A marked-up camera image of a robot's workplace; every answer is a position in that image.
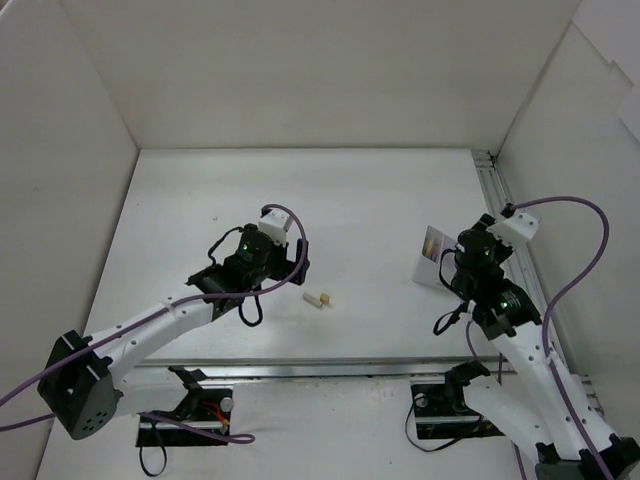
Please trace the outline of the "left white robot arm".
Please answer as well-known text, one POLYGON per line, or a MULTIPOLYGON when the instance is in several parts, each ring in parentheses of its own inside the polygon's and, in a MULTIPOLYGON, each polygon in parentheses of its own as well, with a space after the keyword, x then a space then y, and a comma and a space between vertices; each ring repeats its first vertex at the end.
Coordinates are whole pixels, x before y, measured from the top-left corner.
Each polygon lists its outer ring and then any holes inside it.
POLYGON ((83 440, 110 420, 129 414, 158 415, 164 422, 184 421, 199 409, 204 375, 169 366, 145 376, 137 366, 182 335, 225 314, 243 310, 248 298, 275 287, 303 284, 309 267, 308 241, 300 238, 296 258, 255 224, 240 228, 235 252, 191 275, 182 288, 156 306, 115 327, 87 336, 71 330, 50 353, 50 370, 37 391, 74 440, 83 440))

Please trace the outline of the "beige eraser block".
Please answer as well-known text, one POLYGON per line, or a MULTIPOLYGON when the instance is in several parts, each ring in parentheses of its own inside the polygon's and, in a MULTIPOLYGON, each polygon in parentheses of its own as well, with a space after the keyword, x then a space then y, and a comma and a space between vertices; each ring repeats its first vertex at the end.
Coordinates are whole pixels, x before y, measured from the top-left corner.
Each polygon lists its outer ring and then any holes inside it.
POLYGON ((307 292, 303 293, 302 298, 305 302, 316 307, 321 307, 323 305, 322 301, 318 297, 315 297, 307 292))

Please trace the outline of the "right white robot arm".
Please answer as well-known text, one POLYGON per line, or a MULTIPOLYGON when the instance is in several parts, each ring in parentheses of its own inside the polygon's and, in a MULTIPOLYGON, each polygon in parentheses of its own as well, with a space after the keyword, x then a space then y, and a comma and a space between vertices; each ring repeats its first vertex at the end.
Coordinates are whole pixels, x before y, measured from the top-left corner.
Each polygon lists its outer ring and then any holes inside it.
POLYGON ((535 217, 524 211, 498 222, 483 215, 451 249, 455 273, 449 290, 462 301, 486 339, 524 383, 531 407, 519 402, 478 361, 445 375, 442 398, 495 425, 534 464, 539 479, 625 479, 639 464, 639 445, 603 420, 551 347, 529 295, 506 277, 502 263, 533 238, 535 217))

